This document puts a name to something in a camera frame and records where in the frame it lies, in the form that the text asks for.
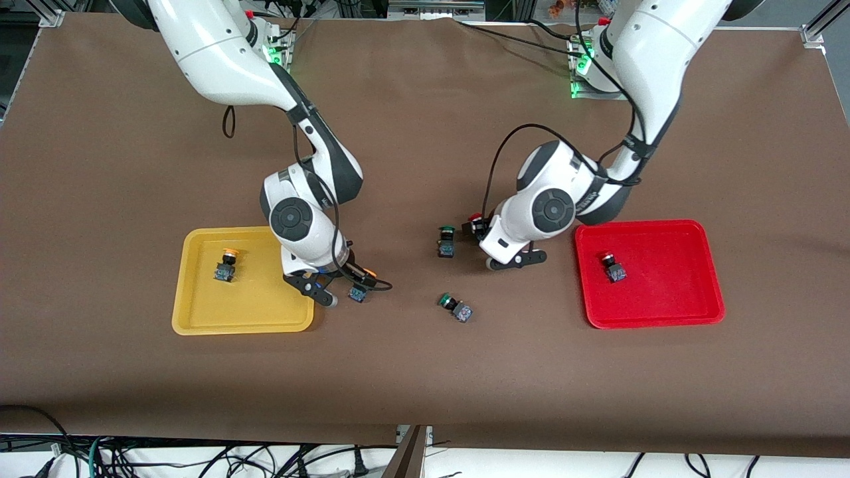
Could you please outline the brown table mat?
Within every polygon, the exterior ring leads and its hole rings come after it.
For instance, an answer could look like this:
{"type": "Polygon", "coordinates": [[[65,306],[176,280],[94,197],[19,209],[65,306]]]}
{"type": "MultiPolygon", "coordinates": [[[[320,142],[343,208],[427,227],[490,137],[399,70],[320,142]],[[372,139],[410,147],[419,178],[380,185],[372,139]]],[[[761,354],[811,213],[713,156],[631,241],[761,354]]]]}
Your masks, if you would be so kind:
{"type": "Polygon", "coordinates": [[[707,231],[725,318],[597,330],[572,236],[494,273],[438,227],[481,205],[525,122],[587,155],[623,101],[571,99],[564,59],[439,21],[322,21],[292,73],[363,167],[342,208],[359,263],[394,284],[302,333],[185,337],[183,239],[260,226],[294,162],[271,107],[195,93],[157,33],[74,13],[40,33],[0,127],[0,404],[68,432],[454,447],[850,457],[850,127],[822,52],[796,31],[715,31],[622,220],[707,231]],[[467,323],[438,306],[473,309],[467,323]]]}

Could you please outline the aluminium frame profile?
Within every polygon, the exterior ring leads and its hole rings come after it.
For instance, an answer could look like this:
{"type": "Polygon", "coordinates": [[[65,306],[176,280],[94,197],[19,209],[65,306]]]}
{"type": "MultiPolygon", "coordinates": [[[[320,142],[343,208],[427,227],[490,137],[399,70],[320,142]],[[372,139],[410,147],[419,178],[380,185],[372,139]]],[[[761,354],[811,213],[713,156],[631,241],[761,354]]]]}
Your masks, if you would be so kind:
{"type": "Polygon", "coordinates": [[[64,0],[21,0],[39,18],[40,28],[59,27],[64,13],[72,9],[64,0]]]}
{"type": "Polygon", "coordinates": [[[823,33],[847,12],[850,12],[850,0],[829,0],[810,21],[800,27],[805,48],[823,48],[823,33]]]}

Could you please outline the yellow plastic tray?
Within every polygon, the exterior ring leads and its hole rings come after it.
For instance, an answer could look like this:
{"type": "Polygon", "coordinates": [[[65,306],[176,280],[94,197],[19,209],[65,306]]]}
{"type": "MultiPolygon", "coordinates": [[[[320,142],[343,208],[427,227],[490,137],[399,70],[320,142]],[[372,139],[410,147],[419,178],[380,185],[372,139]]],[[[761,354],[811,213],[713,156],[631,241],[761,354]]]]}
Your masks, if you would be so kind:
{"type": "Polygon", "coordinates": [[[315,303],[283,279],[280,243],[267,226],[196,229],[183,241],[172,328],[183,336],[298,333],[315,303]],[[237,249],[236,277],[214,278],[225,248],[237,249]]]}

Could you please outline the silver metal box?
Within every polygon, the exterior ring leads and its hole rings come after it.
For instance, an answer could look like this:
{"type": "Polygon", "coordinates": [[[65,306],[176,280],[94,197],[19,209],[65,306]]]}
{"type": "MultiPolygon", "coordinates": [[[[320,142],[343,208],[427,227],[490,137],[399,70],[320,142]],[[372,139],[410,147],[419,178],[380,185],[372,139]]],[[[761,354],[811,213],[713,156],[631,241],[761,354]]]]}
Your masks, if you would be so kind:
{"type": "Polygon", "coordinates": [[[485,0],[388,0],[388,19],[486,21],[485,0]]]}

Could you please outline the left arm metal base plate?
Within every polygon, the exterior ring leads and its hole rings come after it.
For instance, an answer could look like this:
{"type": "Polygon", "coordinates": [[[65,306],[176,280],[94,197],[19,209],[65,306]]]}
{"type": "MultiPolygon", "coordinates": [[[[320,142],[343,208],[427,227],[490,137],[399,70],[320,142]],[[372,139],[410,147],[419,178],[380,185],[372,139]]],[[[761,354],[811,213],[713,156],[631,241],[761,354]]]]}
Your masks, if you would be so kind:
{"type": "Polygon", "coordinates": [[[571,35],[568,51],[577,52],[580,55],[568,61],[571,95],[574,99],[626,101],[620,88],[605,78],[595,65],[596,54],[592,46],[592,37],[585,36],[585,43],[582,46],[579,35],[571,35]]]}

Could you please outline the red plastic tray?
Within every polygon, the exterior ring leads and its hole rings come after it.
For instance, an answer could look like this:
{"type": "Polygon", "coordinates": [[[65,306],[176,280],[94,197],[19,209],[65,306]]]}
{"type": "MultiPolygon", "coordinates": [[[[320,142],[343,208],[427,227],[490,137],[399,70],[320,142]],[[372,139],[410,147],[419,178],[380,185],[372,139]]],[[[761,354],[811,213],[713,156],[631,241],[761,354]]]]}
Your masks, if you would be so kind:
{"type": "Polygon", "coordinates": [[[579,226],[576,263],[586,318],[596,329],[720,323],[726,308],[707,234],[695,220],[579,226]],[[616,255],[628,277],[610,283],[599,257],[616,255]]]}

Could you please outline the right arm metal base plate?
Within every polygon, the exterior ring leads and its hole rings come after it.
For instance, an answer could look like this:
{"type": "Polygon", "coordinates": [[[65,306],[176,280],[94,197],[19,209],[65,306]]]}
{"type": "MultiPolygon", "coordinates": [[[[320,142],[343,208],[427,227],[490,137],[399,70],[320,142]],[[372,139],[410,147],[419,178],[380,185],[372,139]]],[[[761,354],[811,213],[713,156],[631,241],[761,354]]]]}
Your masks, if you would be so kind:
{"type": "Polygon", "coordinates": [[[289,72],[294,54],[296,33],[292,28],[281,28],[268,23],[264,25],[258,40],[258,51],[268,62],[278,64],[289,72]]]}

